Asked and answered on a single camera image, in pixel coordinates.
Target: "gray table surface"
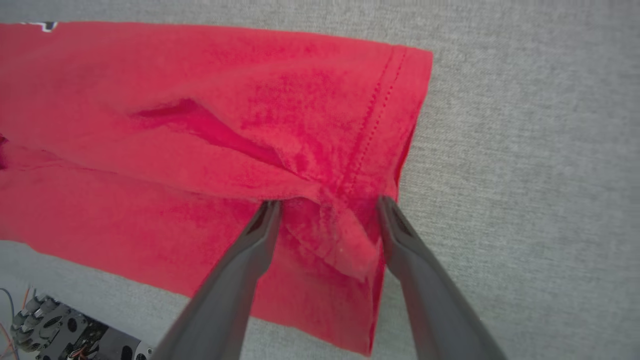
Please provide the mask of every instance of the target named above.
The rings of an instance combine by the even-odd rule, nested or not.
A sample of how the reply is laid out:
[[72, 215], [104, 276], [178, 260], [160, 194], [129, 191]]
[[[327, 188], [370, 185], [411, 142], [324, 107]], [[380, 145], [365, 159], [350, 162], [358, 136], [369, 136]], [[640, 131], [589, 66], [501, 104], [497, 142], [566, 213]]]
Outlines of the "gray table surface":
[[[638, 1], [0, 0], [3, 22], [217, 24], [433, 51], [400, 205], [512, 359], [640, 358], [638, 19]], [[0, 271], [149, 343], [187, 301], [11, 241], [0, 241]], [[243, 350], [243, 359], [359, 358], [255, 319]], [[415, 358], [391, 276], [373, 358]]]

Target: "stitching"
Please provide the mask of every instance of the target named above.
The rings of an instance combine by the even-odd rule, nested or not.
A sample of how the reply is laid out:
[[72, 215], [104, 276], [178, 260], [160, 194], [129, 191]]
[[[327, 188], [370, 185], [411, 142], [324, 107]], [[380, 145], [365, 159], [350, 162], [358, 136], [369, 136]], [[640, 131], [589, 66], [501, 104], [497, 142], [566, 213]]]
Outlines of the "stitching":
[[[389, 55], [389, 58], [387, 59], [387, 63], [385, 64], [385, 67], [382, 69], [382, 73], [380, 73], [380, 77], [378, 78], [378, 83], [376, 84], [376, 87], [373, 88], [373, 93], [371, 94], [371, 100], [369, 101], [369, 107], [367, 108], [367, 112], [365, 113], [364, 118], [362, 119], [362, 124], [360, 125], [360, 130], [358, 130], [358, 134], [362, 134], [362, 131], [364, 130], [365, 126], [368, 123], [368, 120], [371, 118], [371, 115], [373, 115], [373, 109], [376, 106], [376, 103], [377, 103], [377, 100], [378, 100], [378, 94], [380, 92], [380, 87], [382, 86], [382, 78], [384, 78], [385, 74], [387, 73], [387, 69], [389, 68], [389, 64], [391, 63], [391, 59], [393, 57], [394, 57], [394, 54], [393, 54], [393, 51], [392, 51], [391, 55]], [[355, 146], [353, 147], [353, 150], [351, 151], [351, 156], [349, 157], [349, 162], [347, 164], [351, 165], [351, 163], [354, 161], [354, 158], [355, 158], [356, 153], [357, 153], [356, 150], [358, 149], [358, 144], [359, 143], [360, 142], [356, 142], [355, 143]], [[347, 179], [351, 177], [352, 173], [344, 175], [344, 177], [340, 181], [340, 184], [337, 187], [338, 192], [340, 191], [340, 189], [344, 185], [345, 181], [347, 181]]]
[[378, 118], [376, 119], [376, 123], [373, 125], [373, 129], [371, 130], [371, 133], [369, 134], [369, 139], [367, 140], [367, 144], [365, 145], [364, 150], [362, 151], [362, 155], [360, 156], [360, 160], [358, 161], [358, 165], [356, 166], [356, 170], [353, 172], [353, 180], [352, 180], [351, 184], [349, 185], [349, 190], [346, 192], [349, 195], [351, 195], [353, 193], [353, 187], [354, 187], [354, 185], [356, 183], [356, 180], [358, 179], [358, 175], [360, 175], [359, 173], [360, 173], [360, 169], [362, 168], [362, 163], [364, 162], [364, 157], [366, 156], [367, 152], [369, 151], [369, 146], [371, 145], [371, 141], [373, 140], [373, 136], [376, 134], [376, 131], [378, 130], [378, 126], [380, 125], [380, 120], [382, 119], [382, 115], [384, 115], [384, 113], [385, 113], [385, 110], [386, 110], [386, 107], [387, 107], [387, 103], [388, 103], [389, 98], [391, 97], [391, 93], [393, 92], [393, 89], [394, 89], [394, 85], [396, 84], [396, 81], [398, 80], [398, 77], [400, 76], [400, 71], [402, 70], [402, 66], [404, 65], [404, 58], [405, 57], [406, 57], [406, 49], [404, 50], [402, 58], [400, 59], [400, 64], [398, 65], [398, 69], [396, 71], [396, 77], [394, 78], [393, 82], [391, 82], [391, 85], [389, 86], [389, 90], [387, 91], [387, 94], [385, 96], [385, 101], [382, 103], [382, 110], [380, 110], [380, 114], [378, 115]]

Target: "red t-shirt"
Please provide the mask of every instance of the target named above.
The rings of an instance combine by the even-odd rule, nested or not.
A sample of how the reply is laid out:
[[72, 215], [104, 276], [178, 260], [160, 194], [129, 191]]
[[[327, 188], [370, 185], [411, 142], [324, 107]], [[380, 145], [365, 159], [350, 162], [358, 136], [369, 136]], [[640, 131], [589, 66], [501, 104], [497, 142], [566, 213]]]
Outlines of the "red t-shirt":
[[0, 46], [0, 238], [191, 296], [284, 199], [252, 315], [371, 353], [375, 202], [397, 198], [431, 53], [99, 22], [2, 25]]

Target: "cable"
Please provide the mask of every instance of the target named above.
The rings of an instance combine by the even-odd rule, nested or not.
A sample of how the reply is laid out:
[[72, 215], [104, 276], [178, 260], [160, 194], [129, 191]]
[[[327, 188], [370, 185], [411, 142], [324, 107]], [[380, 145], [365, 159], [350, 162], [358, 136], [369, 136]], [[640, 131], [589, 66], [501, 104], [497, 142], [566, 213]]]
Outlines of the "cable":
[[0, 356], [0, 360], [10, 357], [15, 353], [15, 350], [9, 351], [10, 348], [7, 348], [7, 351], [4, 352], [4, 355]]
[[13, 347], [13, 343], [11, 343], [11, 338], [9, 337], [9, 334], [6, 332], [6, 330], [4, 329], [4, 326], [1, 323], [0, 323], [0, 329], [2, 330], [2, 333], [6, 338], [6, 342], [9, 343], [9, 346], [13, 348], [13, 357], [15, 358], [15, 360], [20, 360], [20, 358], [18, 357], [17, 350], [15, 349], [15, 347]]
[[[27, 292], [24, 294], [24, 300], [22, 301], [22, 308], [24, 309], [24, 306], [27, 304], [27, 296], [29, 295], [29, 290], [31, 288], [27, 288]], [[11, 298], [11, 294], [9, 293], [9, 291], [5, 288], [2, 288], [2, 290], [6, 293], [6, 295], [9, 297], [9, 300], [11, 300], [11, 316], [12, 316], [12, 320], [13, 317], [15, 316], [15, 309], [13, 308], [13, 298]], [[7, 354], [7, 351], [9, 351], [10, 348], [13, 349], [13, 357], [15, 358], [15, 360], [20, 360], [20, 356], [18, 355], [18, 349], [14, 347], [13, 342], [11, 341], [11, 337], [9, 337], [9, 334], [6, 332], [6, 330], [4, 329], [4, 326], [2, 326], [2, 324], [0, 323], [0, 329], [2, 329], [2, 332], [6, 338], [6, 341], [8, 343], [8, 345], [6, 346], [6, 348], [4, 349], [3, 355], [2, 357], [0, 357], [0, 360], [2, 360], [2, 358], [5, 357], [5, 355]]]
[[15, 316], [15, 309], [13, 308], [13, 298], [11, 297], [11, 294], [7, 289], [0, 288], [0, 290], [4, 291], [6, 296], [9, 298], [9, 303], [11, 304], [11, 318], [13, 319], [13, 317]]
[[22, 301], [23, 309], [24, 309], [24, 306], [27, 304], [27, 297], [29, 296], [29, 290], [31, 290], [31, 288], [27, 288], [27, 292], [24, 293], [24, 300]]

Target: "red fabric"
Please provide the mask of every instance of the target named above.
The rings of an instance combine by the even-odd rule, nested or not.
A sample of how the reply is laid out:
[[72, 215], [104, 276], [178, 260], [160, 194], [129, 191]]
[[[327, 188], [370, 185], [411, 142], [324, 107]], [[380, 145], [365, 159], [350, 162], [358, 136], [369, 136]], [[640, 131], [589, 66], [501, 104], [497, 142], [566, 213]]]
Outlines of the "red fabric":
[[252, 315], [370, 354], [378, 195], [431, 54], [210, 26], [0, 26], [0, 238], [191, 296], [286, 199]]

